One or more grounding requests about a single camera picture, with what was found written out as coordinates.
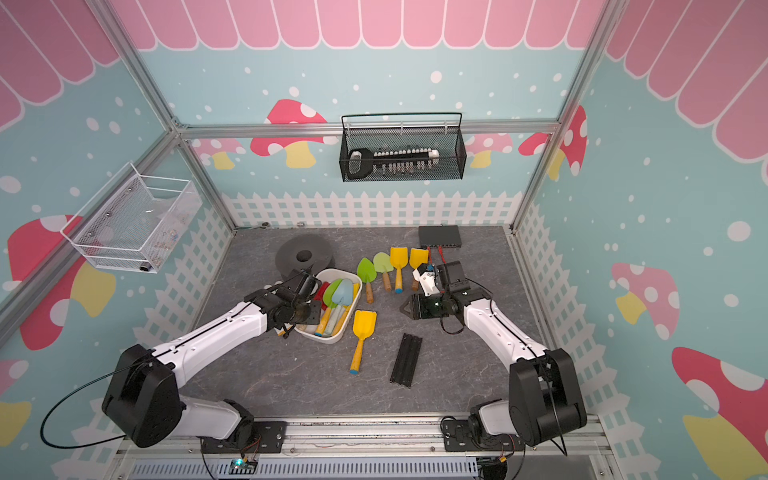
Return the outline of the yellow plastic shovel blue cap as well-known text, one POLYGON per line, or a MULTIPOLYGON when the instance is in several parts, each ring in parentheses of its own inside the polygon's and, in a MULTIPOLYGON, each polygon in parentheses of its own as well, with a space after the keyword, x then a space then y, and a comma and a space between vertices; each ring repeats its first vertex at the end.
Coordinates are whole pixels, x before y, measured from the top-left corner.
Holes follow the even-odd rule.
POLYGON ((395 270, 395 292, 402 293, 403 288, 403 269, 408 263, 408 249, 406 247, 392 247, 390 249, 390 261, 395 270))

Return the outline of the bright green trowel wooden handle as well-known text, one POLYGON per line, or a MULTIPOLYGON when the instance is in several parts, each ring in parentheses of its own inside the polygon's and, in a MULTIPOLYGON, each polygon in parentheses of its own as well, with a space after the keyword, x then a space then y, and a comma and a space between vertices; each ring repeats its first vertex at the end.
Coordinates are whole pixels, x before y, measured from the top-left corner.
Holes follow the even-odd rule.
POLYGON ((367 303, 373 304, 375 297, 372 284, 377 278, 373 262, 366 257, 362 258, 357 266, 357 275, 364 284, 367 303))

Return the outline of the red trowel wooden handle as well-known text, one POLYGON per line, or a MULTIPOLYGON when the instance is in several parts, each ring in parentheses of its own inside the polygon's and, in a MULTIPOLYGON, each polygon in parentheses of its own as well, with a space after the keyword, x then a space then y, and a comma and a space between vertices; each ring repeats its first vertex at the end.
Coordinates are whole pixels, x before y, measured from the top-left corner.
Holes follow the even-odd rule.
POLYGON ((323 298, 329 286, 328 282, 324 282, 314 296, 314 300, 320 303, 322 309, 325 309, 323 298))

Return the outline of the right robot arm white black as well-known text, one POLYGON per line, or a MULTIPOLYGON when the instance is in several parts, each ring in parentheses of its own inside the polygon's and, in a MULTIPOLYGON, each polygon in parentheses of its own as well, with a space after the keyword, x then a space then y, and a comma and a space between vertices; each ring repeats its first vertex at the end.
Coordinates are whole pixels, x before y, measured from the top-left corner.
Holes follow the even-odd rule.
POLYGON ((419 293, 401 310, 414 320, 455 317, 475 333, 508 373, 508 398, 473 407, 468 424, 476 442, 510 437, 534 447, 547 441, 566 452, 564 435, 586 426, 588 415, 572 357, 550 349, 513 323, 493 293, 468 278, 460 262, 420 266, 419 293))

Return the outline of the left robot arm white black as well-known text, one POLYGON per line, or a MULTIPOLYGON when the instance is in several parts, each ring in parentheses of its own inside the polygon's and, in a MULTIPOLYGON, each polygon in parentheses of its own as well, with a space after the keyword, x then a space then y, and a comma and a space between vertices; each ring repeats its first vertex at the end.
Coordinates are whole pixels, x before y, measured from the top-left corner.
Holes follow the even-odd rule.
POLYGON ((295 271, 287 281, 246 295, 229 311, 185 335, 153 348, 128 348, 107 388, 103 413, 141 448, 169 437, 194 436, 247 450, 259 436, 245 407, 233 400, 184 396, 179 390, 244 342, 318 319, 320 306, 314 297, 321 285, 309 271, 295 271))

